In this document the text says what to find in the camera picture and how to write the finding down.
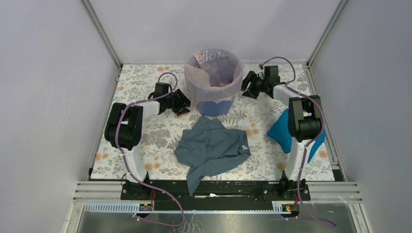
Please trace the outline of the blue plastic trash bin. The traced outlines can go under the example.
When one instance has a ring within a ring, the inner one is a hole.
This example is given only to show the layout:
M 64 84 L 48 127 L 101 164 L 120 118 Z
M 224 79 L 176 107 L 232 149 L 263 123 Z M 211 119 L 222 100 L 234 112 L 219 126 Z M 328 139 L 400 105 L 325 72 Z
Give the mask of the blue plastic trash bin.
M 234 99 L 223 100 L 220 102 L 201 101 L 196 105 L 196 109 L 201 115 L 218 117 L 226 115 L 232 107 Z

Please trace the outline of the pink plastic trash bag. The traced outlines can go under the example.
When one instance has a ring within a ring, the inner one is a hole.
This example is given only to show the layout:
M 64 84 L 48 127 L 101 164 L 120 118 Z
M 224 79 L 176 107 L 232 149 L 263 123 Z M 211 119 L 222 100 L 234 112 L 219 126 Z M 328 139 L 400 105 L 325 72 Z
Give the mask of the pink plastic trash bag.
M 194 53 L 184 65 L 184 76 L 191 108 L 201 101 L 234 99 L 243 81 L 243 64 L 223 49 L 205 49 Z

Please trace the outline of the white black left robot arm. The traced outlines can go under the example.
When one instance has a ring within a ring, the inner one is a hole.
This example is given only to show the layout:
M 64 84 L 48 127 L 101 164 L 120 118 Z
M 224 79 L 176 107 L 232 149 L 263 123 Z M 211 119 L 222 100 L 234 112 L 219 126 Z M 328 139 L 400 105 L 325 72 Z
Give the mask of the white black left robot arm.
M 180 89 L 157 82 L 154 92 L 145 100 L 130 104 L 115 102 L 109 113 L 104 138 L 119 149 L 126 168 L 126 180 L 134 182 L 132 193 L 140 200 L 149 197 L 151 187 L 144 180 L 148 176 L 140 155 L 143 122 L 171 110 L 180 116 L 189 113 L 190 100 Z

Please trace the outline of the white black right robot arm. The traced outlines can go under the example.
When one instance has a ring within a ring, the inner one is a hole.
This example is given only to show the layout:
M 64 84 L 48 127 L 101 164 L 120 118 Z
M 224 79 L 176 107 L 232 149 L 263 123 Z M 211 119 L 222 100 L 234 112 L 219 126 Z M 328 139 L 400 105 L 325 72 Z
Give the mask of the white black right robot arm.
M 278 66 L 263 66 L 263 75 L 249 71 L 241 86 L 243 96 L 256 99 L 266 93 L 288 106 L 287 133 L 291 137 L 289 162 L 282 172 L 275 193 L 291 200 L 304 190 L 304 178 L 309 153 L 315 141 L 324 131 L 320 97 L 307 96 L 281 82 Z

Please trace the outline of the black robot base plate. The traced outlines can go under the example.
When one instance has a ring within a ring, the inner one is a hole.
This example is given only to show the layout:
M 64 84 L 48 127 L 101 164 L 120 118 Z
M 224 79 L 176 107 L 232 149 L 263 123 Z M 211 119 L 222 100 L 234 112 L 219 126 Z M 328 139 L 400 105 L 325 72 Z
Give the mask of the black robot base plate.
M 144 200 L 157 211 L 263 211 L 270 210 L 273 201 L 295 204 L 311 199 L 307 184 L 296 194 L 285 196 L 275 193 L 279 182 L 266 181 L 202 181 L 191 196 L 186 181 L 145 180 L 144 184 L 125 181 L 120 193 L 121 200 Z

